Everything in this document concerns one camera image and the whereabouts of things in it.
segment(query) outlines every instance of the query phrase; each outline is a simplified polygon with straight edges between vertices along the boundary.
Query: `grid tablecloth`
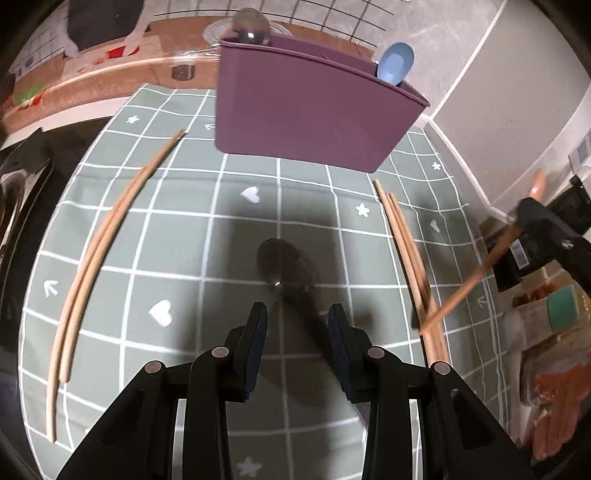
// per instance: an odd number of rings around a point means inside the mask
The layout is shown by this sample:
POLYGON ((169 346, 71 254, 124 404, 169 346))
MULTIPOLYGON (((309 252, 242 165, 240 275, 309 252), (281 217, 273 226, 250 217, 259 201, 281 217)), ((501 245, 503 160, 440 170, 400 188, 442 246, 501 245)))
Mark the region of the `grid tablecloth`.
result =
MULTIPOLYGON (((25 297, 19 355, 24 421, 46 478, 57 476, 144 364, 159 359, 172 366, 220 345, 230 328, 244 324, 254 301, 267 305, 269 328, 256 390, 246 404, 228 405, 235 477, 360 477, 364 431, 356 411, 313 342, 263 282, 256 268, 258 246, 281 238, 300 248, 318 269, 321 312, 342 303, 374 345, 420 365, 411 297, 371 180, 378 178, 396 195, 438 303, 485 254, 468 206, 421 129, 411 129, 370 175, 226 155, 213 142, 215 93, 154 85, 138 90, 91 145, 50 221, 25 297), (134 202, 101 269, 72 379, 59 392, 58 441, 51 444, 43 433, 48 363, 76 267, 129 180, 180 128, 187 135, 134 202), (256 191, 258 202, 242 194, 250 187, 256 187, 249 191, 256 191), (150 310, 163 300, 170 302, 170 317, 165 311, 159 323, 150 310)), ((506 425, 496 294, 489 274, 444 327, 454 368, 506 425)), ((415 402, 410 409, 420 478, 415 402)), ((181 405, 176 475, 183 417, 181 405)))

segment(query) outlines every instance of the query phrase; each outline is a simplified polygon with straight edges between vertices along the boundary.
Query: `white star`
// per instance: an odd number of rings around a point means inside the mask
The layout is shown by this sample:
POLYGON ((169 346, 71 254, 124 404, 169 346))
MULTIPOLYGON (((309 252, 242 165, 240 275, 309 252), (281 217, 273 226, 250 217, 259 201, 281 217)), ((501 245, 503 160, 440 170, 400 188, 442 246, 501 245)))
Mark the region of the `white star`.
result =
POLYGON ((365 206, 364 203, 360 203, 359 205, 357 205, 357 207, 355 207, 359 213, 359 216, 364 216, 365 218, 368 217, 368 213, 369 213, 369 209, 365 206))
POLYGON ((246 457, 243 462, 237 464, 237 467, 240 470, 240 476, 248 475, 250 478, 255 478, 262 468, 262 463, 255 463, 252 457, 246 457))

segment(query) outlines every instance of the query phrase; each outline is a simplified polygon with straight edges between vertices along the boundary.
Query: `purple basket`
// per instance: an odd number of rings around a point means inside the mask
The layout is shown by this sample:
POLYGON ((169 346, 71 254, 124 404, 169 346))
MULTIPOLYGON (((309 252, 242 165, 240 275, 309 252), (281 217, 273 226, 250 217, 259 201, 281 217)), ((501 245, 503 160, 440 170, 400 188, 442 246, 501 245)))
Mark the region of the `purple basket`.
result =
POLYGON ((374 172, 429 106, 376 64, 283 35, 272 46, 221 41, 216 146, 374 172))

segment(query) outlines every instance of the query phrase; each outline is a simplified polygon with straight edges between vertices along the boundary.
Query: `wooden skewer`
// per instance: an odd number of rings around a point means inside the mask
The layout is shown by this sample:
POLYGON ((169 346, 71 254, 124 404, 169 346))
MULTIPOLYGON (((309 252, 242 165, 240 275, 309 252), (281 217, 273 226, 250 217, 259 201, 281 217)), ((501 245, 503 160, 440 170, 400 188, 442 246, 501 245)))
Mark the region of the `wooden skewer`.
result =
POLYGON ((154 157, 152 162, 146 165, 142 170, 139 171, 137 177, 137 182, 133 185, 132 189, 124 192, 124 199, 121 203, 120 208, 115 212, 111 222, 107 226, 105 234, 103 238, 100 240, 99 246, 96 248, 92 256, 92 260, 88 266, 84 279, 82 280, 82 284, 80 285, 80 290, 78 295, 76 296, 76 301, 74 306, 72 307, 72 315, 70 316, 70 321, 68 322, 68 328, 66 332, 66 342, 64 344, 64 351, 61 356, 61 366, 60 366, 60 381, 62 383, 66 383, 70 381, 70 371, 72 369, 72 359, 74 357, 74 347, 76 346, 76 339, 78 338, 78 332, 80 331, 80 324, 82 323, 82 316, 84 314, 84 310, 86 309, 86 305, 88 303, 88 299, 90 297, 90 292, 92 291, 92 287, 95 283, 96 277, 99 274, 100 267, 105 259, 109 248, 111 247, 111 243, 115 239, 115 235, 121 226, 129 207, 137 197, 138 193, 146 183, 146 181, 154 174, 156 169, 160 166, 160 164, 164 161, 170 150, 175 146, 178 139, 184 134, 183 130, 179 130, 169 142, 166 143, 165 146, 162 147, 160 152, 154 157))
MULTIPOLYGON (((397 215, 394 213, 393 205, 391 204, 388 196, 384 193, 384 190, 379 180, 375 180, 375 186, 379 194, 380 200, 382 201, 382 204, 384 206, 384 210, 386 211, 388 223, 390 224, 390 228, 392 229, 392 234, 394 235, 396 245, 398 245, 398 250, 400 252, 400 257, 402 259, 402 264, 407 273, 408 286, 413 297, 413 303, 417 310, 419 324, 423 323, 426 320, 427 315, 425 312, 423 297, 418 287, 417 277, 415 275, 413 264, 411 262, 411 257, 408 253, 407 242, 405 242, 404 240, 404 236, 402 234, 399 222, 397 220, 397 215)), ((449 362, 447 349, 445 348, 445 341, 443 340, 443 332, 439 330, 439 334, 438 331, 434 329, 432 332, 429 332, 427 335, 423 337, 427 363, 429 365, 437 361, 449 362)))
MULTIPOLYGON (((539 202, 544 195, 545 184, 546 178, 543 173, 539 171, 536 172, 534 175, 534 183, 528 196, 539 202)), ((462 283, 462 285, 453 293, 453 295, 443 302, 441 308, 436 311, 435 314, 431 315, 425 324, 421 326, 421 335, 425 334, 429 328, 439 324, 445 316, 449 315, 449 313, 454 308, 456 308, 456 306, 464 298, 466 298, 466 296, 472 291, 474 287, 476 287, 486 272, 499 261, 499 259, 505 254, 507 250, 509 250, 509 247, 515 240, 517 240, 517 238, 519 238, 521 232, 521 228, 517 225, 510 225, 505 229, 505 231, 497 240, 496 245, 493 247, 491 253, 488 254, 483 260, 482 265, 478 265, 474 269, 472 275, 470 275, 470 277, 468 277, 468 279, 462 283)))
POLYGON ((184 131, 179 130, 172 139, 160 149, 152 161, 142 168, 133 181, 127 185, 126 189, 117 199, 115 205, 92 238, 89 248, 86 251, 86 255, 76 271, 76 275, 70 286, 70 290, 68 291, 66 301, 64 302, 61 311, 60 322, 51 348, 50 366, 47 378, 46 433, 48 440, 52 443, 56 441, 56 399, 59 380, 62 382, 69 381, 74 346, 82 322, 82 313, 86 307, 90 290, 98 275, 102 261, 108 252, 129 207, 143 188, 145 182, 154 174, 158 166, 160 166, 166 156, 168 156, 170 150, 176 145, 176 142, 183 134, 184 131), (63 355, 67 355, 66 361, 64 361, 63 355))
POLYGON ((413 264, 413 270, 417 276, 418 288, 421 291, 423 302, 427 305, 427 315, 432 315, 437 310, 437 304, 435 303, 435 298, 433 298, 431 293, 431 287, 429 286, 423 260, 421 259, 421 255, 418 253, 417 244, 415 243, 414 238, 410 232, 410 228, 408 227, 408 223, 404 217, 404 214, 402 213, 400 205, 396 201, 396 197, 393 193, 388 193, 388 197, 390 198, 392 206, 394 207, 394 213, 397 215, 398 224, 402 230, 404 241, 407 244, 410 260, 413 264))

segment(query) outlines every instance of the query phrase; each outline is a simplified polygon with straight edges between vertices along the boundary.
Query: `white grid line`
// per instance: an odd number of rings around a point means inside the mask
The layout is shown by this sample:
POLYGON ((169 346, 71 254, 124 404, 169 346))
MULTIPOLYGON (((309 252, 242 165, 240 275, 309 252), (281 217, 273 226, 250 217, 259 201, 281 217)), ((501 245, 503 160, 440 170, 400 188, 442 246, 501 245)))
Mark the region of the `white grid line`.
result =
MULTIPOLYGON (((431 143, 431 140, 429 139, 428 136, 425 135, 425 139, 427 140, 427 142, 429 143, 431 149, 435 152, 435 148, 433 147, 433 144, 431 143)), ((441 161, 440 159, 440 163, 441 163, 441 167, 443 168, 443 171, 445 172, 445 174, 449 177, 449 172, 447 171, 446 167, 445 167, 445 163, 441 161)), ((468 222, 468 218, 466 216, 466 212, 464 211, 464 207, 466 205, 462 206, 462 203, 460 201, 460 195, 459 192, 457 191, 457 187, 456 185, 451 182, 454 191, 456 192, 456 199, 457 199, 457 204, 461 205, 460 211, 462 212, 462 216, 464 218, 464 223, 466 224, 466 228, 468 230, 468 234, 470 235, 470 240, 472 241, 472 248, 474 250, 474 253, 476 255, 476 258, 478 259, 478 262, 480 264, 482 264, 482 257, 480 256, 480 251, 478 250, 478 246, 476 244, 476 241, 478 239, 475 239, 472 233, 472 230, 470 228, 470 224, 468 222)), ((494 275, 489 277, 488 275, 485 275, 484 278, 480 281, 482 283, 484 292, 485 292, 485 296, 486 296, 486 304, 489 310, 489 318, 491 319, 491 335, 492 335, 492 341, 493 341, 493 351, 495 350, 494 345, 495 345, 495 328, 496 328, 496 339, 497 339, 497 350, 495 352, 496 358, 497 358, 497 365, 496 365, 496 371, 498 374, 498 379, 497 379, 497 389, 498 391, 500 391, 501 389, 501 382, 503 383, 503 386, 505 387, 505 412, 504 414, 506 415, 506 417, 509 417, 509 402, 507 399, 507 394, 506 394, 506 381, 505 381, 505 373, 503 372, 503 367, 502 367, 502 353, 498 353, 501 352, 501 341, 500 341, 500 337, 499 337, 499 325, 498 325, 498 316, 496 314, 496 307, 494 304, 494 300, 492 298, 491 295, 491 291, 490 291, 490 285, 488 283, 488 280, 493 279, 494 275)))
MULTIPOLYGON (((47 438, 47 435, 45 435, 45 433, 43 433, 43 432, 40 432, 39 430, 37 430, 37 429, 35 429, 35 428, 31 427, 29 424, 27 424, 27 425, 26 425, 26 427, 27 427, 27 430, 30 430, 31 432, 33 432, 33 433, 35 433, 35 434, 39 435, 40 437, 44 438, 45 440, 47 440, 47 441, 49 442, 49 439, 47 438)), ((61 448, 63 448, 63 449, 66 451, 66 452, 72 453, 72 452, 74 451, 73 449, 71 449, 71 448, 70 448, 70 447, 68 447, 67 445, 64 445, 63 443, 61 443, 61 442, 58 442, 57 440, 56 440, 56 442, 55 442, 55 443, 56 443, 56 445, 57 445, 58 447, 61 447, 61 448)))
MULTIPOLYGON (((417 134, 416 132, 407 132, 407 133, 409 133, 409 134, 417 134)), ((411 155, 413 157, 415 157, 415 156, 416 157, 437 157, 437 154, 436 153, 412 153, 412 152, 405 152, 403 150, 396 150, 396 149, 394 149, 392 151, 394 153, 403 153, 405 155, 411 155)))
MULTIPOLYGON (((407 134, 407 137, 408 137, 408 141, 410 143, 411 148, 416 153, 416 149, 414 148, 413 141, 411 140, 411 138, 410 138, 410 136, 408 134, 407 134)), ((419 157, 416 157, 416 159, 417 159, 417 162, 418 162, 419 166, 421 167, 421 170, 423 171, 423 174, 425 175, 425 178, 426 178, 427 177, 427 173, 425 172, 425 169, 423 168, 423 165, 421 164, 421 161, 420 161, 419 157)), ((437 196, 435 195, 435 191, 431 187, 431 183, 427 183, 427 185, 429 186, 429 190, 431 191, 431 194, 433 195, 433 198, 435 199, 435 203, 437 204, 437 208, 439 208, 439 200, 437 199, 437 196)), ((445 231, 447 232, 447 237, 450 239, 450 242, 451 242, 452 237, 449 234, 449 229, 447 228, 446 219, 445 219, 445 217, 441 213, 439 213, 439 215, 443 219, 443 225, 445 227, 445 231)), ((427 251, 427 258, 429 258, 429 263, 431 264, 431 258, 429 256, 429 252, 428 252, 427 249, 426 249, 426 251, 427 251)), ((453 248, 452 248, 452 256, 453 256, 453 261, 456 264, 457 274, 460 277, 460 280, 463 280, 463 278, 462 278, 462 272, 460 270, 460 265, 457 262, 456 252, 455 252, 455 250, 453 248)), ((431 271, 433 272, 433 280, 436 280, 435 279, 435 270, 433 269, 433 266, 431 266, 431 271)), ((437 290, 437 297, 439 298, 439 305, 442 305, 443 302, 441 301, 441 295, 440 295, 439 289, 437 288, 436 290, 437 290)), ((472 317, 472 311, 470 309, 470 304, 469 304, 468 301, 466 301, 466 305, 468 307, 468 315, 470 316, 470 323, 474 324, 474 318, 472 317)), ((447 350, 449 351, 449 355, 450 355, 450 359, 451 359, 451 357, 452 357, 452 350, 451 350, 451 348, 449 346, 449 340, 447 340, 448 332, 447 332, 447 322, 446 322, 446 319, 445 318, 443 319, 443 328, 444 328, 444 331, 446 333, 447 350)), ((480 363, 482 363, 482 355, 480 354, 480 348, 478 347, 478 338, 476 338, 476 331, 474 330, 474 328, 472 328, 472 335, 474 337, 474 343, 476 345, 476 351, 478 353, 478 358, 480 359, 480 363)), ((484 375, 482 375, 482 386, 484 388, 483 397, 486 398, 486 385, 485 385, 485 382, 484 382, 484 375)))
MULTIPOLYGON (((168 103, 168 101, 174 96, 176 91, 177 90, 174 89, 172 94, 168 97, 168 99, 161 106, 166 105, 166 103, 168 103)), ((198 115, 199 112, 201 111, 201 109, 203 108, 203 105, 205 104, 205 101, 207 100, 208 94, 209 94, 209 90, 207 91, 207 93, 203 97, 201 104, 199 105, 199 108, 197 109, 195 116, 189 122, 189 125, 187 126, 187 129, 186 129, 187 131, 191 130, 191 127, 193 126, 193 124, 197 118, 196 115, 198 115)), ((151 124, 151 122, 146 126, 146 128, 144 129, 144 132, 148 129, 150 124, 151 124)), ((162 177, 160 177, 158 179, 158 182, 156 183, 156 188, 154 190, 154 193, 152 194, 152 198, 150 199, 150 203, 148 205, 148 212, 146 213, 146 216, 144 219, 144 224, 142 225, 142 231, 139 235, 138 245, 135 249, 134 261, 133 261, 132 267, 131 267, 132 272, 131 272, 131 275, 129 276, 129 283, 127 285, 127 292, 125 294, 125 303, 123 305, 123 319, 121 321, 121 345, 119 346, 119 391, 122 391, 125 386, 125 341, 127 340, 127 325, 129 322, 129 310, 131 308, 131 297, 132 297, 133 289, 134 289, 135 270, 138 268, 139 258, 141 256, 146 233, 148 232, 148 227, 150 225, 150 219, 152 218, 151 210, 154 208, 154 205, 156 203, 156 199, 157 199, 158 194, 160 193, 160 190, 162 188, 162 183, 164 182, 164 179, 168 175, 168 168, 170 168, 173 165, 173 162, 174 162, 174 160, 177 156, 177 153, 178 153, 179 149, 181 148, 182 144, 183 144, 183 139, 181 138, 178 141, 178 143, 175 145, 174 151, 170 155, 170 161, 168 162, 167 169, 164 170, 162 177)))
MULTIPOLYGON (((56 319, 52 319, 51 317, 48 317, 46 315, 43 315, 40 312, 37 312, 36 310, 33 310, 31 308, 27 308, 25 310, 25 313, 35 317, 38 320, 42 320, 44 322, 47 323, 51 323, 52 325, 57 326, 58 324, 58 320, 56 319)), ((453 329, 453 330, 449 330, 448 332, 446 332, 446 335, 452 335, 454 333, 457 332, 461 332, 463 330, 467 330, 470 328, 473 328, 474 326, 486 323, 486 322, 490 322, 491 319, 485 319, 485 320, 481 320, 480 322, 476 322, 474 324, 470 324, 470 325, 464 325, 462 327, 459 327, 457 329, 453 329)), ((202 350, 184 350, 184 349, 178 349, 178 348, 172 348, 172 347, 165 347, 165 346, 160 346, 160 345, 152 345, 150 343, 141 343, 141 342, 134 342, 132 340, 121 340, 121 338, 119 337, 113 337, 113 336, 108 336, 108 335, 104 335, 102 333, 96 333, 96 332, 92 332, 91 330, 86 330, 86 329, 80 329, 80 335, 83 336, 87 336, 89 338, 94 338, 96 340, 101 340, 103 342, 107 342, 107 343, 112 343, 114 345, 125 345, 126 348, 134 348, 136 350, 143 350, 143 351, 147 351, 147 352, 154 352, 154 353, 170 353, 173 355, 186 355, 186 356, 197 356, 199 354, 199 352, 201 352, 202 350)), ((378 346, 385 348, 385 349, 390 349, 390 348, 396 348, 399 346, 404 346, 407 344, 413 344, 413 343, 419 343, 421 340, 420 338, 414 338, 414 339, 409 339, 409 340, 402 340, 400 342, 394 342, 394 343, 386 343, 386 344, 378 344, 378 346)), ((285 359, 307 359, 307 358, 318 358, 319 354, 318 353, 290 353, 290 354, 282 354, 282 355, 273 355, 273 354, 269 354, 269 355, 263 355, 264 359, 267 360, 278 360, 281 358, 285 358, 285 359)))
MULTIPOLYGON (((275 174, 277 177, 277 238, 281 239, 281 159, 275 160, 275 174)), ((283 315, 283 305, 279 304, 279 355, 281 367, 281 408, 283 412, 283 426, 285 428, 285 455, 287 458, 287 476, 288 480, 294 480, 296 468, 294 465, 293 445, 291 443, 290 432, 290 406, 289 396, 287 394, 287 369, 285 367, 285 321, 283 315)))
MULTIPOLYGON (((111 123, 115 120, 115 118, 117 117, 117 114, 123 110, 123 108, 125 107, 125 105, 127 105, 131 100, 133 100, 133 98, 136 97, 137 94, 139 94, 140 91, 142 91, 142 88, 139 88, 131 97, 129 97, 129 99, 127 100, 127 102, 122 105, 119 110, 117 111, 117 113, 107 122, 107 124, 105 125, 105 127, 108 127, 111 125, 111 123)), ((88 148, 88 150, 85 152, 85 154, 82 157, 82 162, 86 161, 86 159, 90 156, 90 154, 92 153, 92 151, 94 150, 96 144, 99 142, 99 140, 102 137, 102 131, 96 136, 96 138, 92 141, 92 143, 90 144, 90 147, 88 148)), ((76 181, 76 177, 79 175, 79 173, 82 171, 82 167, 80 165, 78 165, 73 173, 73 175, 71 176, 70 180, 68 181, 68 183, 66 184, 65 188, 64 188, 64 192, 61 195, 61 198, 65 198, 68 194, 68 192, 70 191, 70 189, 72 188, 72 185, 74 185, 74 182, 76 181)), ((45 245, 45 242, 47 241, 47 238, 49 236, 49 232, 51 231, 51 227, 53 226, 53 223, 56 220, 56 217, 59 213, 60 208, 56 207, 53 210, 53 214, 51 215, 51 218, 47 224, 47 228, 45 230, 45 232, 43 233, 43 238, 41 239, 41 243, 39 248, 42 249, 43 246, 45 245)), ((23 301, 23 307, 22 307, 22 311, 23 313, 25 312, 25 309, 28 307, 28 302, 29 302, 29 298, 31 296, 31 288, 33 286, 33 278, 35 276, 35 272, 37 270, 37 265, 39 262, 39 256, 35 257, 35 260, 33 261, 33 267, 31 269, 31 275, 29 276, 29 282, 27 284, 27 289, 25 290, 25 296, 24 296, 24 301, 23 301)), ((24 398, 24 390, 22 388, 22 356, 23 356, 23 352, 25 349, 25 339, 26 339, 26 331, 27 331, 27 326, 26 326, 26 316, 22 315, 21 318, 21 328, 20 328, 20 348, 19 348, 19 352, 18 352, 18 367, 19 367, 19 374, 18 374, 18 389, 19 389, 19 395, 20 395, 20 401, 21 401, 21 410, 22 410, 22 419, 23 422, 25 424, 28 424, 28 420, 27 420, 27 409, 25 407, 25 398, 24 398)), ((27 434, 27 439, 29 441, 29 445, 31 446, 31 453, 33 454, 33 458, 35 459, 35 463, 37 464, 37 468, 39 470, 39 473, 44 476, 43 474, 43 469, 41 468, 41 463, 39 463, 39 458, 37 457, 37 452, 35 451, 35 447, 33 446, 33 442, 31 440, 31 434, 30 431, 28 429, 25 430, 26 434, 27 434)))
MULTIPOLYGON (((392 168, 398 174, 398 170, 396 169, 396 165, 394 164, 394 162, 392 160, 392 155, 388 155, 388 158, 390 160, 390 163, 392 165, 392 168)), ((400 182, 400 185, 402 187, 402 191, 404 192, 404 195, 406 196, 407 199, 409 199, 408 194, 407 194, 407 191, 406 191, 406 188, 404 187, 404 183, 400 182)), ((421 227, 421 220, 420 220, 420 218, 418 216, 418 212, 417 212, 417 210, 415 209, 414 206, 411 206, 411 209, 413 210, 414 214, 417 217, 418 230, 419 230, 419 232, 421 234, 421 239, 424 241, 425 240, 425 236, 423 235, 423 228, 421 227)), ((425 248, 425 254, 427 256, 427 261, 429 262, 429 268, 431 268, 431 273, 433 275, 433 282, 437 284, 437 277, 435 275, 435 269, 433 268, 433 264, 431 263, 431 256, 429 255, 429 250, 427 248, 425 248)), ((439 299, 439 304, 441 304, 441 295, 439 295, 439 288, 438 287, 435 287, 435 291, 437 292, 437 298, 439 299)), ((428 311, 428 303, 427 302, 424 302, 423 308, 424 308, 425 313, 426 313, 428 311)), ((445 332, 447 332, 447 325, 446 325, 445 319, 443 319, 443 329, 444 329, 445 332)), ((449 362, 450 362, 451 366, 453 366, 452 350, 449 348, 449 340, 448 340, 447 336, 445 336, 445 343, 446 343, 446 347, 447 347, 447 354, 449 356, 449 362)))
POLYGON ((343 258, 343 270, 345 271, 345 286, 347 288, 347 300, 349 302, 349 312, 350 312, 350 324, 352 326, 355 325, 355 314, 353 312, 353 297, 351 296, 351 282, 349 281, 349 269, 347 266, 347 258, 345 256, 345 241, 343 240, 343 229, 340 222, 340 211, 339 211, 339 198, 335 193, 332 177, 330 176, 330 169, 328 165, 325 165, 326 175, 329 179, 329 187, 330 191, 333 193, 335 198, 335 210, 336 210, 336 224, 337 224, 337 231, 339 233, 339 245, 340 245, 340 254, 343 258))
POLYGON ((68 405, 67 405, 67 390, 68 390, 68 386, 67 384, 64 385, 63 388, 63 404, 62 407, 64 409, 64 419, 66 421, 66 434, 68 435, 68 443, 70 444, 70 448, 72 449, 72 451, 74 451, 74 440, 72 439, 72 430, 70 428, 70 415, 68 414, 68 405))
POLYGON ((207 278, 207 262, 209 261, 209 249, 210 249, 210 244, 212 241, 212 234, 213 234, 213 222, 214 222, 214 216, 213 214, 216 211, 216 206, 217 206, 217 198, 219 196, 219 192, 220 192, 220 185, 222 183, 222 176, 223 176, 223 172, 224 169, 226 167, 226 162, 228 161, 228 154, 224 154, 223 158, 222 158, 222 165, 220 167, 220 171, 217 174, 217 179, 216 179, 216 184, 215 187, 213 188, 213 196, 212 196, 212 202, 210 204, 209 207, 209 219, 207 220, 207 229, 206 229, 206 233, 205 233, 205 241, 203 243, 203 253, 201 256, 201 280, 200 280, 200 284, 199 284, 199 315, 197 317, 197 345, 196 348, 197 350, 199 350, 199 346, 200 346, 200 342, 201 342, 201 326, 203 323, 203 297, 204 297, 204 293, 205 293, 205 278, 207 278))
MULTIPOLYGON (((119 133, 119 134, 123 134, 123 135, 127 135, 124 132, 119 132, 117 130, 108 130, 111 133, 119 133)), ((130 134, 132 137, 136 137, 137 134, 130 134)), ((149 138, 149 139, 155 139, 155 140, 170 140, 171 137, 142 137, 142 138, 149 138)), ((205 141, 214 141, 213 138, 192 138, 192 137, 183 137, 184 140, 205 140, 205 141)), ((97 164, 93 164, 93 163, 85 163, 82 162, 80 165, 84 166, 84 167, 90 167, 90 168, 121 168, 121 167, 117 167, 117 166, 111 166, 111 165, 97 165, 97 164)), ((128 170, 137 170, 137 167, 123 167, 124 169, 128 169, 128 170)), ((172 169, 171 171, 195 171, 195 172, 205 172, 205 173, 218 173, 218 171, 216 170, 203 170, 203 169, 199 169, 199 168, 178 168, 178 169, 172 169)), ((265 174, 256 174, 256 173, 244 173, 244 172, 238 172, 238 171, 232 171, 232 172, 224 172, 224 174, 228 174, 228 175, 237 175, 237 176, 245 176, 245 177, 262 177, 262 178, 268 178, 268 179, 274 179, 275 176, 274 175, 265 175, 265 174)), ((416 180, 416 181, 423 181, 420 179, 414 179, 411 177, 403 177, 403 178, 408 178, 409 180, 416 180)), ((351 193, 353 195, 359 195, 362 197, 366 197, 366 198, 375 198, 374 195, 370 194, 370 193, 364 193, 364 192, 356 192, 354 190, 349 190, 349 189, 344 189, 341 187, 336 187, 336 186, 330 186, 330 185, 326 185, 324 183, 318 183, 315 181, 306 181, 306 180, 297 180, 297 179, 290 179, 287 177, 281 177, 281 180, 284 181, 291 181, 293 183, 301 183, 301 184, 305 184, 305 185, 314 185, 317 187, 324 187, 324 188, 330 188, 332 190, 335 190, 337 192, 345 192, 345 193, 351 193)), ((417 205, 411 205, 409 203, 404 203, 404 202, 398 202, 400 205, 404 205, 406 207, 414 207, 414 208, 418 208, 420 210, 425 210, 426 212, 457 212, 459 210, 461 210, 463 207, 468 206, 467 203, 460 205, 459 208, 449 208, 449 209, 430 209, 430 208, 426 208, 426 207, 419 207, 417 205)))
POLYGON ((395 172, 391 172, 391 171, 387 171, 387 170, 380 170, 379 168, 376 170, 380 173, 387 173, 388 175, 394 175, 395 177, 398 177, 399 179, 407 179, 407 180, 414 180, 414 181, 442 181, 442 180, 447 180, 447 177, 444 177, 442 179, 428 179, 428 178, 424 178, 424 179, 415 179, 413 177, 406 177, 405 175, 400 175, 400 173, 395 173, 395 172))
MULTIPOLYGON (((38 257, 49 257, 54 258, 55 260, 60 260, 65 263, 77 265, 79 262, 74 258, 65 257, 64 255, 55 254, 53 252, 49 252, 47 250, 40 250, 37 253, 38 257)), ((150 270, 139 270, 133 268, 126 268, 126 267, 113 267, 111 265, 103 265, 101 267, 102 271, 110 271, 115 273, 123 273, 123 274, 131 274, 134 273, 137 276, 142 277, 155 277, 155 278, 172 278, 173 280, 187 280, 187 281, 206 281, 206 282, 215 282, 215 283, 225 283, 225 284, 236 284, 236 285, 268 285, 267 282, 262 280, 232 280, 229 278, 217 278, 217 277, 202 277, 200 275, 185 275, 179 273, 167 273, 167 272, 158 272, 158 271, 150 271, 150 270)), ((344 284, 344 283, 316 283, 313 286, 320 287, 320 288, 408 288, 406 284, 344 284)), ((460 287, 460 283, 438 283, 438 284, 431 284, 432 287, 460 287)))
MULTIPOLYGON (((74 202, 72 200, 62 200, 59 205, 69 205, 69 206, 73 206, 75 208, 79 208, 82 210, 100 210, 101 212, 108 212, 110 210, 112 210, 113 207, 99 207, 99 206, 95 206, 95 205, 86 205, 83 203, 77 203, 74 202)), ((130 208, 129 209, 130 212, 132 213, 147 213, 148 209, 146 208, 130 208)), ((248 221, 253 221, 253 222, 259 222, 259 223, 277 223, 277 220, 275 219, 266 219, 266 218, 256 218, 256 217, 244 217, 244 216, 238 216, 238 215, 221 215, 218 213, 215 214, 211 214, 211 213, 204 213, 204 212, 189 212, 189 211, 183 211, 183 210, 163 210, 163 209, 151 209, 150 213, 152 214, 159 214, 159 215, 176 215, 176 216, 189 216, 189 217, 201 217, 201 218, 210 218, 210 217, 214 217, 214 218, 223 218, 223 219, 227 219, 227 220, 248 220, 248 221)), ((311 227, 315 227, 315 228, 322 228, 325 230, 335 230, 335 231, 342 231, 342 232, 348 232, 348 233, 357 233, 359 235, 367 235, 367 236, 378 236, 378 237, 383 237, 383 238, 392 238, 392 235, 388 234, 388 233, 377 233, 377 232, 366 232, 363 230, 355 230, 355 229, 351 229, 351 228, 340 228, 338 226, 330 226, 330 225, 318 225, 316 223, 307 223, 307 222, 297 222, 294 220, 282 220, 281 223, 283 225, 301 225, 301 226, 311 226, 311 227)), ((443 247, 463 247, 466 245, 472 245, 472 242, 462 242, 462 243, 458 243, 458 244, 453 244, 453 243, 442 243, 442 242, 432 242, 429 240, 425 240, 424 238, 415 238, 413 239, 416 242, 420 242, 422 244, 430 244, 430 245, 441 245, 443 247)))
MULTIPOLYGON (((168 96, 168 93, 160 92, 158 90, 154 90, 154 89, 149 88, 149 87, 142 87, 142 88, 144 90, 149 91, 149 92, 159 93, 160 95, 166 95, 166 96, 168 96)), ((205 96, 207 96, 208 98, 216 98, 216 95, 211 95, 211 94, 208 95, 207 93, 205 95, 202 95, 201 93, 179 92, 179 93, 175 93, 175 95, 176 96, 184 95, 184 96, 188 96, 188 97, 205 97, 205 96)))
MULTIPOLYGON (((144 106, 144 105, 128 105, 130 108, 141 108, 142 110, 156 110, 153 106, 144 106)), ((194 113, 178 113, 178 112, 171 112, 170 110, 160 110, 162 113, 170 113, 170 115, 177 115, 177 116, 195 116, 194 113)), ((197 115, 198 118, 215 118, 215 115, 197 115)))
MULTIPOLYGON (((142 134, 134 134, 132 132, 122 132, 120 130, 111 130, 109 128, 105 128, 103 132, 109 134, 119 134, 119 135, 126 135, 127 137, 135 137, 135 138, 148 138, 149 140, 170 140, 172 137, 156 137, 152 135, 142 135, 142 134)), ((184 140, 203 140, 206 142, 213 142, 215 141, 214 138, 199 138, 199 137, 183 137, 184 140)))

